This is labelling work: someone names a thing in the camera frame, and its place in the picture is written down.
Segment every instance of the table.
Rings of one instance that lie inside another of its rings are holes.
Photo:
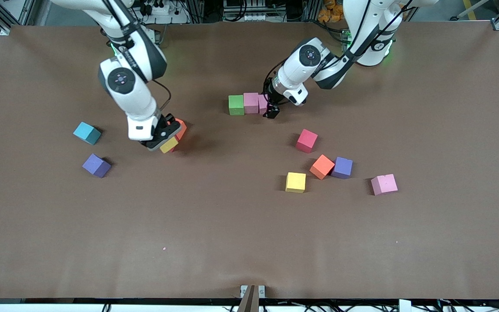
[[[97,81],[97,27],[18,26],[0,39],[0,297],[499,297],[499,32],[404,23],[391,55],[335,90],[309,81],[275,120],[230,116],[313,24],[171,26],[160,80],[188,132],[150,153]],[[162,103],[166,93],[150,84]],[[95,146],[72,132],[104,130]],[[294,147],[307,128],[311,154]],[[103,179],[81,165],[95,153]],[[351,179],[287,172],[321,154]],[[393,173],[400,192],[372,195]]]

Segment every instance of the blue cube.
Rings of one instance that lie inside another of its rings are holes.
[[[105,162],[105,160],[97,157],[97,155],[91,154],[82,165],[82,168],[98,178],[103,178],[107,171],[111,169],[111,165],[108,162]]]
[[[85,122],[81,122],[73,134],[91,145],[94,145],[101,136],[101,132]]]
[[[353,160],[337,157],[334,162],[334,169],[332,170],[331,176],[335,176],[340,179],[348,179],[352,174]]]

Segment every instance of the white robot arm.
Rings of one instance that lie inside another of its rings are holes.
[[[401,13],[408,7],[430,6],[438,0],[403,2],[400,8],[400,0],[344,0],[344,16],[354,34],[348,51],[337,57],[318,38],[299,43],[275,77],[265,80],[263,92],[268,96],[269,108],[264,116],[275,118],[284,98],[297,106],[305,104],[308,92],[303,82],[309,78],[321,89],[333,89],[355,62],[379,64],[388,55],[392,36],[402,22]]]
[[[134,0],[51,1],[86,12],[120,52],[101,62],[98,77],[105,91],[126,114],[128,137],[154,151],[180,132],[180,123],[171,114],[167,117],[161,114],[146,85],[164,75],[167,61],[148,37],[148,30],[128,11]]]

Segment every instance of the purple cube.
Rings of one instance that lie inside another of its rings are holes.
[[[257,99],[257,102],[259,103],[259,114],[265,114],[267,113],[267,98],[265,95],[260,94],[259,98]]]
[[[398,191],[394,174],[376,176],[371,180],[371,183],[373,184],[373,192],[375,193],[375,196]]]
[[[91,154],[86,162],[82,165],[82,168],[84,168],[94,176],[97,176],[98,178],[103,178],[107,171],[111,169],[111,165],[105,162],[105,160],[97,157],[95,154]]]
[[[352,175],[352,165],[353,160],[337,157],[334,162],[334,169],[332,170],[331,176],[340,179],[348,179],[350,175]]]
[[[244,113],[259,113],[259,93],[244,93]]]

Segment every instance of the foam cube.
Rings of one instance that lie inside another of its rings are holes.
[[[309,171],[322,180],[331,172],[332,168],[334,168],[334,162],[331,162],[325,155],[321,155]]]
[[[371,180],[371,183],[373,185],[373,192],[375,193],[375,196],[398,191],[394,174],[376,176]]]
[[[180,142],[180,139],[184,136],[184,133],[186,132],[186,130],[188,130],[188,127],[186,126],[186,123],[178,118],[175,118],[176,121],[178,121],[180,123],[180,125],[182,126],[182,130],[180,130],[180,132],[178,132],[177,134],[175,134],[175,138],[177,141]],[[174,152],[175,148],[171,148],[171,150],[169,150],[169,152]]]
[[[244,113],[259,113],[259,93],[244,93]]]
[[[81,122],[73,134],[91,145],[94,145],[101,136],[101,132],[85,122]]]
[[[303,129],[299,135],[298,142],[295,144],[295,147],[303,152],[311,153],[317,137],[317,134],[307,129]]]
[[[232,116],[244,115],[244,96],[229,95],[228,96],[228,112]]]
[[[286,192],[303,193],[305,191],[305,173],[288,172]]]
[[[159,150],[161,150],[161,152],[163,152],[163,154],[165,154],[166,152],[168,152],[169,150],[172,150],[175,146],[178,145],[178,140],[176,139],[176,136],[168,139],[167,142],[165,142],[165,144],[163,144],[162,146],[159,147]]]
[[[111,165],[108,162],[105,162],[105,160],[97,157],[97,155],[91,154],[82,165],[82,168],[98,178],[103,178],[107,171],[111,169]]]
[[[267,98],[265,95],[260,94],[257,101],[259,103],[259,114],[263,115],[267,113]]]
[[[337,157],[334,162],[334,169],[331,176],[340,179],[348,179],[352,175],[353,160]]]

